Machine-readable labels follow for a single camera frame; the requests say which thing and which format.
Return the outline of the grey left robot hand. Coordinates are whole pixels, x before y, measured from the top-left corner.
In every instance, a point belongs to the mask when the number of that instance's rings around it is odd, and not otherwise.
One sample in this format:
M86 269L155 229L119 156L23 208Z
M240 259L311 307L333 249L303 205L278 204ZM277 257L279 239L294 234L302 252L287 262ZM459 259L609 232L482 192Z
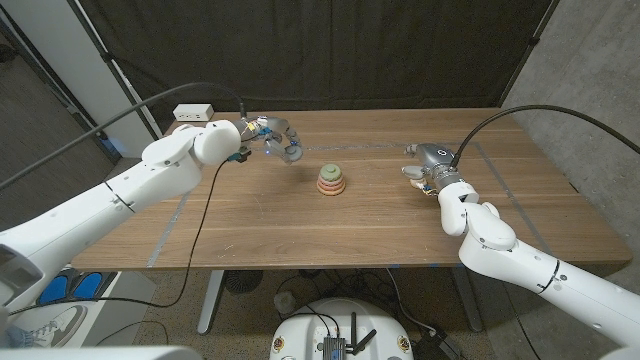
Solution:
M279 157L290 165L303 156L300 138L289 121L274 116L242 118L234 125L240 133L237 161L243 162L251 154L251 144L262 141L267 155Z

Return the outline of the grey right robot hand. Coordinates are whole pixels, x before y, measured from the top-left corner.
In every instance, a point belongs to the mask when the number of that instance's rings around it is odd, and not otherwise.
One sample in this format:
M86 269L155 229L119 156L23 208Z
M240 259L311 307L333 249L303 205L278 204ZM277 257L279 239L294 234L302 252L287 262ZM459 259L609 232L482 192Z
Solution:
M438 144L411 144L405 148L405 154L418 159L419 166L404 166L402 173L411 180L429 184L437 190L442 190L453 183L463 182L464 179L452 165L454 153Z

